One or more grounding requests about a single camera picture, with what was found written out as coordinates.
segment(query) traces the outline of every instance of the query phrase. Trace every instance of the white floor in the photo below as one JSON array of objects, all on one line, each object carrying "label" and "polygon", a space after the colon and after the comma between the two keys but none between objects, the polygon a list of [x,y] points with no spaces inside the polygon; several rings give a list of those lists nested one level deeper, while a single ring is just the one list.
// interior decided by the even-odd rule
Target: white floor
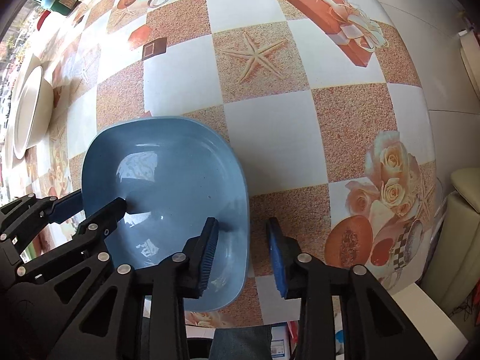
[{"label": "white floor", "polygon": [[430,112],[437,175],[445,193],[455,169],[480,167],[480,100],[460,57],[457,0],[379,0],[417,68]]}]

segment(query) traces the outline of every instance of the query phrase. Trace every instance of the table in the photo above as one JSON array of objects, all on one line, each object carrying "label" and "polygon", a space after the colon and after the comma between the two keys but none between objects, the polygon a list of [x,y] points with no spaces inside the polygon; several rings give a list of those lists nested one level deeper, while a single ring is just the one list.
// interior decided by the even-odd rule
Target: table
[{"label": "table", "polygon": [[[275,288],[270,216],[304,252],[364,263],[392,293],[419,277],[433,137],[413,62],[377,0],[81,1],[54,30],[47,17],[52,36],[35,45],[54,110],[44,140],[8,176],[12,196],[80,188],[88,145],[115,122],[184,115],[233,148],[251,218],[243,292],[222,310],[187,312],[187,323],[298,318],[299,302]],[[37,252],[71,239],[82,218],[43,231]]]}]

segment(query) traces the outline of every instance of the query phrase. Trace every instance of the starfish print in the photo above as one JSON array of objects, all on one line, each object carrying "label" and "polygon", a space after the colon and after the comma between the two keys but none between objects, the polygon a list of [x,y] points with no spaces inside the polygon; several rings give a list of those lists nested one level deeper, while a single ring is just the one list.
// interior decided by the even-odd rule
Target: starfish print
[{"label": "starfish print", "polygon": [[75,88],[73,90],[73,93],[75,93],[77,90],[78,90],[78,87],[80,86],[80,84],[82,82],[85,82],[85,83],[89,83],[89,79],[88,79],[88,69],[90,69],[90,67],[93,65],[93,63],[95,62],[95,58],[90,58],[90,61],[88,63],[85,63],[85,59],[86,58],[82,58],[82,67],[80,69],[80,73],[78,74],[75,74],[73,76],[73,78],[78,78],[76,84],[75,84]]},{"label": "starfish print", "polygon": [[435,185],[432,185],[430,189],[427,191],[425,189],[425,180],[423,179],[423,175],[420,173],[420,185],[421,185],[421,192],[420,192],[420,207],[418,208],[417,215],[415,215],[415,219],[418,219],[422,212],[425,212],[428,221],[431,220],[430,209],[428,207],[428,198],[430,197],[431,193],[434,191]]},{"label": "starfish print", "polygon": [[285,78],[282,73],[280,73],[278,68],[266,58],[266,56],[283,45],[287,41],[286,39],[278,40],[277,42],[258,48],[251,37],[244,32],[243,41],[247,47],[246,51],[231,49],[220,50],[220,52],[225,55],[247,60],[245,68],[243,69],[240,78],[237,80],[238,84],[245,81],[257,65],[263,66],[281,80]]}]

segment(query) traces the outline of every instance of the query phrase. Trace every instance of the ribbon bow print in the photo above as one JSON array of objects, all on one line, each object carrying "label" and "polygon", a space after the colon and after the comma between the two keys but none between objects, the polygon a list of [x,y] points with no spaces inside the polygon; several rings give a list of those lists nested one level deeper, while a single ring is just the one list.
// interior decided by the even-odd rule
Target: ribbon bow print
[{"label": "ribbon bow print", "polygon": [[344,4],[337,4],[333,0],[322,1],[330,5],[330,14],[340,23],[341,31],[328,35],[335,44],[347,45],[353,40],[370,53],[377,47],[388,47],[388,40],[383,37],[382,29],[375,21],[370,20],[365,12],[346,0]]}]

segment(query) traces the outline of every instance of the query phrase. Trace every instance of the bowl rim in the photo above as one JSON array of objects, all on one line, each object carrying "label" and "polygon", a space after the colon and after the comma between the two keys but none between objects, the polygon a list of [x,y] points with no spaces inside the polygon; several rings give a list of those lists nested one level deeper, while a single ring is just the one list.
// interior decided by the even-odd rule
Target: bowl rim
[{"label": "bowl rim", "polygon": [[[16,139],[15,137],[17,137],[18,133],[17,133],[17,130],[18,130],[18,120],[20,120],[20,118],[18,117],[18,112],[22,109],[21,108],[21,100],[22,100],[22,96],[23,96],[23,92],[27,89],[27,83],[28,83],[28,80],[29,78],[32,76],[32,74],[37,70],[37,69],[40,69],[40,80],[39,80],[39,83],[38,83],[38,87],[37,87],[37,94],[35,96],[35,103],[34,103],[34,106],[33,106],[33,111],[32,111],[32,115],[30,117],[30,122],[28,124],[28,133],[27,133],[27,136],[25,138],[25,142],[23,143],[22,145],[22,149],[21,150],[18,150],[17,149],[17,145],[16,145]],[[27,79],[25,80],[25,83],[23,84],[23,88],[22,88],[22,91],[20,92],[20,95],[18,97],[18,100],[19,100],[19,103],[18,103],[18,107],[17,107],[17,110],[16,110],[16,113],[15,113],[15,124],[13,126],[13,151],[14,151],[14,154],[15,156],[18,158],[18,153],[22,153],[22,156],[20,158],[23,158],[23,156],[25,156],[25,152],[26,152],[26,147],[27,147],[27,144],[28,144],[28,141],[30,140],[30,136],[32,135],[32,126],[33,126],[33,120],[34,120],[34,117],[35,117],[35,112],[37,111],[37,105],[38,105],[38,96],[40,94],[40,87],[42,85],[42,80],[43,80],[43,67],[40,65],[40,66],[37,66],[36,68],[34,68],[32,70],[32,72],[30,73],[30,75],[27,77]]]}]

